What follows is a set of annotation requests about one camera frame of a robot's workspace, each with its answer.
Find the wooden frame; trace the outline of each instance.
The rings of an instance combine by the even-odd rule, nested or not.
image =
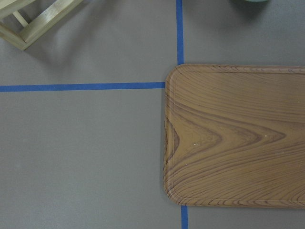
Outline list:
[[[24,27],[20,33],[16,33],[0,22],[0,37],[21,50],[27,49],[47,30],[82,2],[82,0],[57,0],[28,24],[17,10],[34,1],[0,0],[0,19],[13,14]]]

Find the gray surface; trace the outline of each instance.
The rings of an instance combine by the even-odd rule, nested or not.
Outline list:
[[[303,0],[185,0],[185,62],[305,65]]]
[[[175,12],[174,0],[81,3],[25,52],[0,39],[0,85],[164,81],[176,65]]]
[[[305,65],[304,11],[184,0],[185,61]],[[25,52],[0,40],[0,85],[164,81],[175,20],[174,0],[86,1]],[[0,93],[0,229],[179,228],[162,188],[163,93]],[[189,228],[298,229],[304,214],[190,207]]]
[[[1,94],[0,228],[178,228],[161,185],[162,97]]]

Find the blue tape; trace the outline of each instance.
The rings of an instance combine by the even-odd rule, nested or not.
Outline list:
[[[176,19],[177,19],[177,63],[184,63],[183,47],[183,9],[182,0],[176,0]]]
[[[0,86],[0,92],[45,92],[45,91],[159,89],[159,88],[164,88],[164,87],[165,87],[164,82],[9,85],[9,86]]]
[[[188,212],[187,206],[181,206],[181,229],[188,229]]]

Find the wooden tray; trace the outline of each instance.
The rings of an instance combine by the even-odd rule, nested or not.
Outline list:
[[[305,68],[180,65],[165,114],[175,203],[305,208]]]

